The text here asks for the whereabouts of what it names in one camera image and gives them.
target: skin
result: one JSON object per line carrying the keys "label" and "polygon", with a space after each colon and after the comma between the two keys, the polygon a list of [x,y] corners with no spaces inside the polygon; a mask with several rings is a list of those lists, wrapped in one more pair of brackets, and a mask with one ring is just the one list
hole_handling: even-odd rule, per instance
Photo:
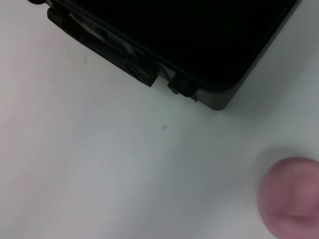
{"label": "skin", "polygon": [[265,175],[258,194],[261,217],[279,239],[319,239],[319,163],[287,158]]}

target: black screen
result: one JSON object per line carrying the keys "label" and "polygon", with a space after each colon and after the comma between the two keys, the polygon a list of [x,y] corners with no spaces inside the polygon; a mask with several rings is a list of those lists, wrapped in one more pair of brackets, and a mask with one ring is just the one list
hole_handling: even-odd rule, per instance
{"label": "black screen", "polygon": [[223,85],[251,64],[296,0],[73,0],[160,56]]}

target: white table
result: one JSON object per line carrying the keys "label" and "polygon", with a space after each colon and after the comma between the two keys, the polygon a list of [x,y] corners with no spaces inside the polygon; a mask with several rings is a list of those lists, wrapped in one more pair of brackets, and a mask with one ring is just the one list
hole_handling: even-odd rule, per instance
{"label": "white table", "polygon": [[304,0],[226,110],[148,88],[46,18],[0,7],[1,239],[272,239],[256,185],[319,159],[319,1]]}

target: white surface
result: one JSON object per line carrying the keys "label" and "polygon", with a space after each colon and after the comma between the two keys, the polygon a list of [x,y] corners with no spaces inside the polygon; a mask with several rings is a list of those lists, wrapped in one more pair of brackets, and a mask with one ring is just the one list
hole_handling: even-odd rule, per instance
{"label": "white surface", "polygon": [[0,238],[272,239],[262,172],[319,159],[319,1],[301,3],[222,112],[138,83],[46,9],[1,2]]}

